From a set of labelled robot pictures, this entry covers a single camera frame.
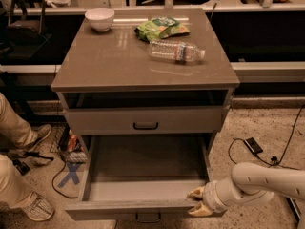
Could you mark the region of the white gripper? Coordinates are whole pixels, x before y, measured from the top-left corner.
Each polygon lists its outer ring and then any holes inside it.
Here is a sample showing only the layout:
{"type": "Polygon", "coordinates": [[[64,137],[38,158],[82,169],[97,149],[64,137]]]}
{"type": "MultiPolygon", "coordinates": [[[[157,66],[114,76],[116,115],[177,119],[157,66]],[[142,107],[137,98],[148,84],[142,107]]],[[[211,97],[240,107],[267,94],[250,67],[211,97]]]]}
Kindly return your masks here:
{"type": "Polygon", "coordinates": [[[202,199],[188,213],[194,217],[210,216],[213,212],[226,211],[233,205],[258,205],[270,201],[274,197],[273,192],[258,190],[254,194],[248,194],[238,188],[227,177],[222,180],[214,180],[204,186],[197,187],[187,194],[187,198],[202,199]]]}

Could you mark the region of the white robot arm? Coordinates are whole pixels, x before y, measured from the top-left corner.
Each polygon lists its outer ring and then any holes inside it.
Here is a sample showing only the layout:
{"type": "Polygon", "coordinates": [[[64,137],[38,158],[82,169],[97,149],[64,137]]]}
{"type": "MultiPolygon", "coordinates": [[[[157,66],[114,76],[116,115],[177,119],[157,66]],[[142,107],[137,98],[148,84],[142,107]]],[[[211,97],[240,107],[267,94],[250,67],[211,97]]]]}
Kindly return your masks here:
{"type": "Polygon", "coordinates": [[[228,177],[189,192],[187,198],[197,201],[189,214],[206,217],[224,212],[233,205],[263,204],[274,194],[305,201],[305,171],[241,162],[235,164],[228,177]]]}

